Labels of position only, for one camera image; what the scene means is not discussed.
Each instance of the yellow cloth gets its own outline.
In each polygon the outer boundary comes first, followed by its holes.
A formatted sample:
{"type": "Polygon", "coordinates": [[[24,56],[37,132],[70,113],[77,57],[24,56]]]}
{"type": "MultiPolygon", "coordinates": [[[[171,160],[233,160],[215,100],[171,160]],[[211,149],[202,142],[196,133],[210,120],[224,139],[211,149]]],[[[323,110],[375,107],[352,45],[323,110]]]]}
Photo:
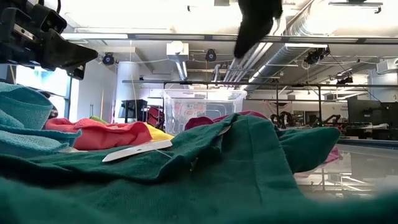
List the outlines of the yellow cloth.
{"type": "Polygon", "coordinates": [[[155,127],[145,123],[147,126],[150,135],[152,136],[152,141],[160,141],[160,140],[171,140],[174,136],[164,133],[163,131],[156,129],[155,127]]]}

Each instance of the green towel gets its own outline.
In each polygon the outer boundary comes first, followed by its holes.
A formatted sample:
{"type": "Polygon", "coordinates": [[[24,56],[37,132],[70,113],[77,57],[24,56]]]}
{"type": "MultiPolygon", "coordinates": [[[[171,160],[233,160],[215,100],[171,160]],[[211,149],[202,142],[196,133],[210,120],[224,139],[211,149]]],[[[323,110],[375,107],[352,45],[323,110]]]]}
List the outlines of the green towel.
{"type": "Polygon", "coordinates": [[[101,122],[103,124],[109,124],[108,122],[104,121],[103,119],[97,117],[97,116],[90,116],[90,119],[101,122]]]}
{"type": "Polygon", "coordinates": [[[0,155],[0,223],[394,222],[397,195],[319,203],[297,188],[292,170],[319,165],[338,136],[328,128],[278,133],[268,120],[234,114],[180,133],[164,151],[171,158],[151,151],[102,163],[121,148],[0,155]]]}

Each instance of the white plastic tag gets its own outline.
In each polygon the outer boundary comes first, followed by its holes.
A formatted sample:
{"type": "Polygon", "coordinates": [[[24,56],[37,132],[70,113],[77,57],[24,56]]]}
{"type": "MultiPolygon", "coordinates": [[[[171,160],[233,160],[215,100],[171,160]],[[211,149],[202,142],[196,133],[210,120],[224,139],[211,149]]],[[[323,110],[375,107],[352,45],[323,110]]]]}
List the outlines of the white plastic tag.
{"type": "Polygon", "coordinates": [[[230,128],[231,128],[231,126],[227,126],[227,127],[223,128],[223,129],[220,131],[220,133],[218,133],[218,136],[220,136],[220,135],[222,135],[222,134],[225,134],[230,128]]]}
{"type": "Polygon", "coordinates": [[[173,144],[170,140],[148,142],[148,143],[141,144],[139,146],[134,146],[134,147],[120,150],[120,151],[109,153],[102,161],[110,162],[110,161],[120,159],[120,158],[123,158],[126,156],[132,156],[132,155],[140,154],[143,152],[153,151],[156,149],[164,149],[164,148],[170,147],[172,145],[173,144]]]}

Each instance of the magenta cloth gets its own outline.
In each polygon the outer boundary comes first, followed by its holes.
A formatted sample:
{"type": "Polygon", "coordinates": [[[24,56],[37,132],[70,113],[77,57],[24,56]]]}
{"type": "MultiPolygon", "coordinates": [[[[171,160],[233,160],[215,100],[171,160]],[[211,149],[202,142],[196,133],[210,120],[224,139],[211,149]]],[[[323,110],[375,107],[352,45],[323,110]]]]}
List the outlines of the magenta cloth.
{"type": "Polygon", "coordinates": [[[142,122],[131,124],[103,124],[83,118],[76,123],[66,118],[52,118],[45,129],[67,133],[82,131],[73,146],[77,150],[100,150],[119,146],[137,146],[152,140],[147,126],[142,122]]]}
{"type": "MultiPolygon", "coordinates": [[[[253,115],[253,116],[257,116],[259,118],[264,118],[264,119],[268,119],[266,116],[255,112],[255,111],[242,111],[239,112],[240,115],[253,115]]],[[[219,121],[221,121],[222,119],[228,117],[229,115],[225,115],[225,116],[221,116],[219,118],[215,118],[215,119],[210,119],[208,117],[199,117],[199,118],[191,118],[189,119],[188,123],[185,125],[185,130],[197,127],[197,126],[201,126],[201,125],[205,125],[205,124],[214,124],[217,123],[219,121]]]]}
{"type": "Polygon", "coordinates": [[[329,153],[329,156],[326,158],[326,161],[323,162],[323,165],[328,164],[330,162],[334,162],[336,160],[338,160],[339,158],[339,154],[338,154],[338,149],[335,146],[329,153]]]}

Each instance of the window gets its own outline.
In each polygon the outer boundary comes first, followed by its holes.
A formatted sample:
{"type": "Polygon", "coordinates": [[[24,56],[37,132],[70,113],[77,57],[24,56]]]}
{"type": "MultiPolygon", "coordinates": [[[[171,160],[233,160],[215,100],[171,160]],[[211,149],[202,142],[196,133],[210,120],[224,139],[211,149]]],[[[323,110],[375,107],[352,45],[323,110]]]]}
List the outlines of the window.
{"type": "Polygon", "coordinates": [[[54,72],[43,68],[17,66],[16,82],[51,94],[49,100],[58,110],[58,118],[69,117],[71,77],[57,68],[54,72]]]}

